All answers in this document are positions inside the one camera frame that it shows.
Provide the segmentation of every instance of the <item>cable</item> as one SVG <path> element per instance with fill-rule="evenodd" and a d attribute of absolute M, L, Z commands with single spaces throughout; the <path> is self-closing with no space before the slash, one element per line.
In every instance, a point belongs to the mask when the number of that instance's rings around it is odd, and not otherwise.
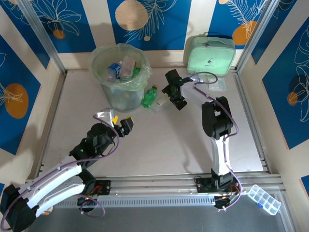
<path fill-rule="evenodd" d="M 110 124 L 108 124 L 107 122 L 105 121 L 101 121 L 101 123 L 103 123 L 105 126 L 109 127 L 112 129 L 112 131 L 116 134 L 116 137 L 117 137 L 117 145 L 115 147 L 115 149 L 113 151 L 110 151 L 109 153 L 107 153 L 106 156 L 102 156 L 102 157 L 98 157 L 98 158 L 88 158 L 88 159 L 80 159 L 80 160 L 77 160 L 77 161 L 72 161 L 70 163 L 67 163 L 67 164 L 64 164 L 62 166 L 60 166 L 60 170 L 66 168 L 66 167 L 69 167 L 71 164 L 77 164 L 77 163 L 81 163 L 81 162 L 87 162 L 87 161 L 97 161 L 97 160 L 100 160 L 100 159 L 103 159 L 111 154 L 113 154 L 119 147 L 119 143 L 120 143 L 120 137 L 117 133 L 117 131 L 115 130 L 114 127 L 112 127 Z M 36 183 L 33 183 L 31 186 L 29 186 L 31 189 L 32 188 L 35 188 L 36 185 L 39 185 L 41 184 L 42 182 L 44 182 L 46 179 L 50 178 L 51 176 L 53 176 L 55 173 L 58 173 L 59 170 L 58 169 L 55 169 L 53 171 L 51 171 L 49 174 L 47 174 L 46 176 L 44 176 L 42 179 L 38 180 Z M 10 206 L 7 208 L 7 210 L 5 211 L 5 213 L 3 214 L 3 217 L 2 217 L 2 220 L 1 220 L 1 224 L 0 224 L 0 228 L 2 231 L 6 232 L 6 231 L 9 231 L 11 230 L 12 228 L 5 228 L 4 227 L 4 221 L 6 219 L 6 217 L 8 216 L 8 213 L 10 212 L 11 208 L 16 204 L 16 202 L 22 198 L 26 193 L 28 192 L 28 189 L 26 189 L 25 191 L 23 191 L 18 197 L 15 198 L 15 200 L 10 204 Z"/>
<path fill-rule="evenodd" d="M 83 212 L 83 206 L 87 203 L 87 201 L 85 201 L 85 202 L 82 203 L 81 208 L 79 209 L 83 215 L 85 215 L 85 216 L 87 216 L 87 217 L 95 218 L 95 219 L 99 219 L 99 218 L 102 218 L 102 217 L 105 216 L 105 209 L 104 209 L 104 206 L 103 206 L 99 201 L 97 201 L 96 199 L 94 199 L 94 198 L 92 198 L 92 197 L 83 195 L 83 194 L 76 194 L 75 196 L 77 196 L 77 197 L 88 198 L 89 200 L 93 201 L 93 202 L 96 203 L 98 206 L 100 206 L 101 209 L 103 210 L 103 214 L 100 215 L 100 216 L 92 216 L 92 215 L 89 215 L 89 214 Z"/>
<path fill-rule="evenodd" d="M 216 78 L 216 80 L 214 82 L 200 82 L 200 81 L 199 82 L 195 82 L 193 84 L 193 88 L 197 92 L 199 92 L 200 94 L 204 95 L 207 99 L 210 99 L 210 100 L 214 101 L 217 105 L 219 105 L 221 107 L 221 109 L 223 109 L 223 111 L 227 114 L 227 116 L 229 117 L 229 119 L 232 121 L 232 123 L 234 124 L 234 126 L 236 128 L 236 132 L 235 133 L 229 134 L 227 137 L 223 138 L 223 153 L 224 153 L 225 165 L 227 166 L 227 168 L 229 169 L 230 173 L 235 177 L 235 179 L 239 183 L 239 196 L 237 197 L 237 199 L 232 204 L 230 204 L 229 206 L 227 206 L 224 209 L 221 209 L 221 210 L 226 210 L 229 207 L 233 206 L 241 197 L 241 190 L 242 190 L 241 181 L 239 180 L 239 178 L 234 174 L 234 172 L 231 170 L 231 168 L 226 163 L 227 162 L 227 158 L 226 158 L 226 146 L 225 146 L 225 141 L 227 140 L 227 138 L 230 138 L 230 137 L 232 137 L 234 135 L 237 135 L 239 133 L 239 128 L 238 128 L 238 125 L 237 125 L 236 121 L 231 116 L 231 114 L 228 112 L 228 110 L 220 102 L 218 102 L 215 98 L 213 98 L 213 97 L 209 96 L 208 94 L 206 94 L 204 91 L 202 91 L 199 88 L 197 88 L 197 85 L 200 85 L 200 84 L 214 84 L 214 83 L 216 83 L 218 81 L 218 77 L 215 74 L 211 73 L 211 72 L 197 72 L 197 73 L 191 75 L 190 78 L 194 77 L 195 75 L 203 74 L 203 73 L 208 73 L 208 74 L 213 75 Z"/>

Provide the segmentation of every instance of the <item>white tabletop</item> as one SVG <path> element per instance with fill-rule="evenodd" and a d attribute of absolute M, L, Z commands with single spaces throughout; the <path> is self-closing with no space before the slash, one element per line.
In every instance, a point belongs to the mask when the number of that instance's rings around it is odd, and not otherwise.
<path fill-rule="evenodd" d="M 165 73 L 171 68 L 153 69 L 150 88 L 158 85 L 158 97 L 167 85 Z M 182 77 L 189 76 L 185 68 L 178 68 Z M 230 139 L 230 160 L 234 171 L 263 170 L 247 122 L 233 74 L 225 76 L 226 91 L 210 91 L 214 97 L 225 96 L 240 133 Z M 202 128 L 201 110 L 189 99 L 178 111 L 172 104 L 154 113 L 138 108 L 119 119 L 132 116 L 134 127 L 113 155 L 97 161 L 88 170 L 95 176 L 130 176 L 154 174 L 209 173 L 212 164 L 211 143 Z M 55 120 L 46 149 L 44 170 L 59 163 L 79 144 L 91 126 L 98 123 L 93 114 L 110 107 L 102 88 L 88 71 L 70 71 L 66 77 Z"/>

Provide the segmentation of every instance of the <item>mint green case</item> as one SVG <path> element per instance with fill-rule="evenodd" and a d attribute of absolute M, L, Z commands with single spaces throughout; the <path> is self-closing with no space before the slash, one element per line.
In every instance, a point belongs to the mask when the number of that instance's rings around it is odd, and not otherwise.
<path fill-rule="evenodd" d="M 224 76 L 235 57 L 235 44 L 231 39 L 195 37 L 191 43 L 188 72 L 211 72 Z"/>

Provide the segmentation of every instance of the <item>purple cable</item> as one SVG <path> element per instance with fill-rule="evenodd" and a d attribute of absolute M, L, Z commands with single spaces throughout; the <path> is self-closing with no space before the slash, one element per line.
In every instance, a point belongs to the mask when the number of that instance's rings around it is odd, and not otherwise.
<path fill-rule="evenodd" d="M 107 122 L 100 120 L 99 118 L 96 118 L 96 117 L 94 117 L 94 118 L 95 118 L 95 119 L 98 119 L 98 120 L 99 120 L 101 123 L 103 123 L 105 126 L 111 128 L 112 131 L 116 134 L 116 137 L 117 137 L 117 145 L 116 145 L 115 149 L 114 149 L 113 151 L 110 151 L 107 155 L 102 156 L 102 157 L 98 157 L 98 158 L 89 158 L 89 159 L 80 159 L 80 160 L 77 160 L 77 161 L 72 161 L 72 162 L 70 162 L 70 163 L 64 164 L 64 165 L 60 166 L 60 169 L 61 169 L 61 170 L 64 169 L 64 168 L 66 168 L 66 167 L 68 167 L 68 166 L 70 166 L 71 164 L 76 164 L 76 163 L 81 163 L 81 162 L 87 162 L 87 161 L 96 161 L 96 160 L 103 159 L 103 158 L 105 158 L 105 157 L 111 155 L 112 153 L 114 153 L 114 152 L 117 150 L 117 148 L 119 147 L 120 138 L 119 138 L 119 135 L 118 135 L 117 131 L 114 129 L 114 127 L 112 127 L 112 126 L 111 126 L 110 124 L 108 124 Z M 42 182 L 44 182 L 46 179 L 50 178 L 52 175 L 54 175 L 54 174 L 57 173 L 57 172 L 59 172 L 58 169 L 53 170 L 53 171 L 50 172 L 48 175 L 42 177 L 42 178 L 41 178 L 40 180 L 38 180 L 36 183 L 32 184 L 32 185 L 30 186 L 30 188 L 32 189 L 32 188 L 34 188 L 36 185 L 41 184 Z M 7 210 L 6 210 L 5 213 L 3 214 L 3 217 L 2 217 L 2 220 L 1 220 L 1 224 L 0 224 L 0 228 L 1 228 L 2 231 L 5 232 L 5 231 L 9 231 L 9 230 L 12 229 L 12 228 L 8 228 L 8 229 L 5 228 L 5 227 L 4 227 L 4 221 L 5 221 L 6 217 L 8 216 L 8 213 L 9 213 L 9 211 L 11 210 L 11 208 L 12 208 L 12 207 L 16 204 L 16 202 L 17 202 L 20 198 L 22 198 L 27 192 L 28 192 L 28 190 L 23 191 L 23 192 L 10 204 L 10 206 L 7 208 Z"/>
<path fill-rule="evenodd" d="M 77 197 L 85 197 L 85 198 L 88 198 L 89 200 L 93 201 L 93 202 L 96 203 L 98 206 L 100 206 L 101 209 L 103 210 L 103 214 L 100 215 L 100 216 L 92 216 L 92 215 L 89 215 L 89 214 L 87 214 L 87 213 L 83 213 L 83 215 L 85 215 L 85 216 L 87 216 L 87 217 L 95 218 L 95 219 L 99 219 L 99 218 L 102 218 L 102 217 L 105 216 L 105 209 L 104 209 L 104 206 L 103 206 L 100 202 L 98 202 L 96 199 L 94 199 L 94 198 L 92 198 L 92 197 L 88 197 L 88 196 L 83 195 L 83 194 L 76 194 L 75 196 L 77 196 Z M 84 206 L 86 203 L 87 203 L 87 202 L 82 203 L 81 208 L 79 209 L 81 212 L 83 212 L 82 209 L 83 209 L 83 206 Z"/>
<path fill-rule="evenodd" d="M 219 105 L 219 106 L 223 109 L 223 111 L 227 114 L 227 116 L 230 118 L 230 120 L 232 121 L 232 123 L 235 125 L 235 128 L 236 128 L 236 132 L 235 132 L 235 133 L 229 134 L 227 137 L 224 137 L 224 138 L 223 138 L 223 153 L 224 153 L 225 164 L 226 164 L 227 168 L 229 169 L 229 171 L 231 172 L 231 174 L 235 177 L 235 179 L 236 179 L 236 180 L 238 181 L 238 183 L 239 183 L 239 196 L 238 196 L 237 199 L 236 199 L 232 204 L 230 204 L 228 207 L 226 207 L 225 209 L 221 209 L 221 210 L 226 210 L 226 209 L 228 209 L 229 207 L 233 206 L 233 205 L 240 199 L 240 197 L 241 197 L 241 190 L 242 190 L 241 181 L 239 180 L 239 178 L 234 174 L 234 172 L 231 170 L 231 168 L 230 168 L 230 167 L 227 165 L 227 163 L 226 163 L 226 162 L 227 162 L 227 159 L 226 159 L 226 146 L 225 146 L 225 141 L 226 141 L 226 139 L 227 139 L 227 138 L 230 138 L 230 137 L 232 137 L 232 136 L 234 136 L 234 135 L 237 135 L 237 134 L 239 133 L 239 128 L 238 128 L 238 125 L 237 125 L 236 121 L 235 121 L 235 120 L 233 119 L 233 117 L 231 116 L 231 114 L 228 112 L 227 109 L 225 109 L 225 107 L 224 107 L 220 102 L 218 102 L 215 98 L 213 98 L 213 97 L 207 95 L 204 91 L 202 91 L 202 90 L 200 90 L 199 88 L 197 88 L 197 85 L 199 85 L 199 84 L 214 84 L 214 83 L 216 83 L 216 82 L 218 81 L 218 77 L 217 77 L 215 74 L 210 73 L 210 72 L 198 72 L 198 73 L 195 73 L 195 74 L 191 75 L 189 78 L 191 78 L 191 77 L 193 77 L 193 76 L 195 76 L 195 75 L 198 75 L 198 74 L 202 74 L 202 73 L 211 74 L 211 75 L 213 75 L 213 76 L 216 78 L 216 80 L 215 80 L 214 82 L 197 82 L 197 83 L 194 83 L 194 85 L 193 85 L 194 87 L 193 87 L 193 88 L 194 88 L 197 92 L 199 92 L 200 94 L 204 95 L 207 99 L 210 99 L 210 100 L 214 101 L 217 105 Z"/>

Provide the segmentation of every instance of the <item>purple wire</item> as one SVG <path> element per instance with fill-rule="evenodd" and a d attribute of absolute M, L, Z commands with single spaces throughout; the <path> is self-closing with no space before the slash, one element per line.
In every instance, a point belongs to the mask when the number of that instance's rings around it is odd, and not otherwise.
<path fill-rule="evenodd" d="M 96 203 L 98 206 L 100 206 L 101 209 L 103 210 L 103 214 L 100 215 L 100 216 L 92 216 L 92 215 L 89 215 L 89 214 L 87 214 L 87 213 L 83 213 L 83 215 L 85 215 L 85 216 L 87 216 L 87 217 L 95 218 L 95 219 L 99 219 L 99 218 L 102 218 L 102 217 L 105 216 L 105 209 L 104 209 L 104 206 L 103 206 L 100 202 L 98 202 L 96 199 L 94 199 L 94 198 L 92 198 L 92 197 L 88 197 L 88 196 L 83 195 L 83 194 L 76 194 L 75 196 L 77 196 L 77 197 L 85 197 L 85 198 L 88 198 L 89 200 L 93 201 L 93 202 Z M 81 212 L 83 212 L 82 209 L 83 209 L 83 206 L 84 206 L 86 203 L 87 203 L 87 202 L 82 203 L 81 208 L 80 208 L 80 211 L 81 211 Z"/>
<path fill-rule="evenodd" d="M 233 206 L 241 197 L 241 190 L 242 190 L 242 185 L 241 185 L 241 181 L 239 180 L 239 178 L 235 175 L 235 173 L 231 170 L 231 168 L 227 165 L 227 159 L 226 159 L 226 146 L 225 146 L 225 141 L 227 140 L 227 138 L 230 138 L 234 135 L 237 135 L 239 133 L 239 128 L 238 128 L 238 125 L 236 123 L 236 121 L 233 119 L 232 115 L 228 112 L 228 110 L 220 103 L 218 102 L 215 98 L 207 95 L 207 93 L 205 93 L 204 91 L 200 90 L 199 88 L 197 88 L 197 85 L 200 85 L 200 84 L 214 84 L 218 81 L 218 77 L 213 74 L 213 73 L 210 73 L 210 72 L 197 72 L 193 75 L 191 75 L 189 78 L 195 76 L 195 75 L 198 75 L 198 74 L 203 74 L 203 73 L 208 73 L 208 74 L 211 74 L 213 75 L 216 80 L 214 82 L 197 82 L 197 83 L 194 83 L 193 85 L 193 88 L 199 92 L 200 94 L 204 95 L 207 99 L 210 99 L 212 101 L 214 101 L 217 105 L 219 105 L 221 107 L 221 109 L 223 109 L 223 111 L 227 114 L 227 116 L 230 118 L 230 120 L 232 121 L 232 123 L 234 124 L 235 128 L 236 128 L 236 132 L 233 133 L 233 134 L 229 134 L 227 137 L 224 137 L 223 138 L 223 153 L 224 153 L 224 160 L 225 160 L 225 164 L 227 166 L 227 168 L 229 169 L 229 171 L 231 172 L 231 174 L 235 177 L 235 179 L 237 180 L 237 182 L 239 183 L 239 196 L 237 197 L 237 199 L 232 203 L 230 204 L 228 207 L 226 207 L 225 209 L 221 209 L 221 210 L 226 210 L 228 209 L 229 207 Z"/>
<path fill-rule="evenodd" d="M 117 131 L 114 129 L 114 127 L 112 127 L 110 124 L 108 124 L 107 122 L 103 121 L 103 120 L 100 120 L 99 118 L 97 117 L 94 117 L 95 119 L 98 119 L 101 123 L 103 123 L 105 126 L 109 127 L 112 129 L 112 131 L 116 134 L 116 137 L 117 137 L 117 145 L 115 147 L 115 149 L 113 151 L 110 151 L 107 155 L 105 156 L 102 156 L 102 157 L 98 157 L 98 158 L 89 158 L 89 159 L 80 159 L 80 160 L 77 160 L 77 161 L 72 161 L 70 163 L 67 163 L 67 164 L 64 164 L 62 166 L 60 166 L 60 169 L 64 169 L 68 166 L 70 166 L 71 164 L 76 164 L 76 163 L 81 163 L 81 162 L 87 162 L 87 161 L 97 161 L 97 160 L 100 160 L 100 159 L 103 159 L 109 155 L 111 155 L 112 153 L 114 153 L 117 148 L 119 147 L 119 143 L 120 143 L 120 138 L 119 138 L 119 135 L 117 133 Z M 30 188 L 34 188 L 36 187 L 36 185 L 39 185 L 41 184 L 42 182 L 44 182 L 46 179 L 50 178 L 51 176 L 53 176 L 55 173 L 58 173 L 59 170 L 58 169 L 55 169 L 53 170 L 52 172 L 50 172 L 48 175 L 42 177 L 40 180 L 38 180 L 36 183 L 33 183 Z M 1 224 L 0 224 L 0 228 L 2 231 L 9 231 L 11 230 L 12 228 L 5 228 L 4 227 L 4 221 L 6 219 L 6 217 L 8 216 L 8 213 L 10 212 L 11 208 L 16 204 L 16 202 L 22 198 L 26 193 L 28 192 L 28 190 L 25 190 L 23 191 L 18 197 L 16 197 L 16 199 L 10 204 L 10 206 L 7 208 L 7 210 L 5 211 L 5 213 L 3 214 L 3 217 L 2 217 L 2 220 L 1 220 Z"/>

